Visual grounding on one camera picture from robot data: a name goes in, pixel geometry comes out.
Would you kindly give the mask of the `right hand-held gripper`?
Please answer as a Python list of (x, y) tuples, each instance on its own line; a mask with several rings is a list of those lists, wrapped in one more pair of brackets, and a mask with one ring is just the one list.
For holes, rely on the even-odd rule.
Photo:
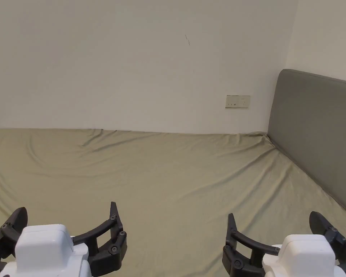
[(230, 277), (342, 277), (346, 238), (319, 212), (309, 215), (313, 234), (292, 234), (266, 245), (238, 231), (228, 214), (222, 264)]

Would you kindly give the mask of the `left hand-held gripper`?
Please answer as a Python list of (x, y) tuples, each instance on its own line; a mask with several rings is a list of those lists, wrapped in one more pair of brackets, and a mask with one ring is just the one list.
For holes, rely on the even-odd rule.
[[(115, 202), (109, 218), (72, 237), (62, 224), (28, 226), (25, 207), (0, 226), (0, 277), (90, 277), (91, 270), (119, 270), (127, 251), (127, 233)], [(99, 236), (110, 239), (98, 246)], [(12, 255), (15, 261), (2, 259)]]

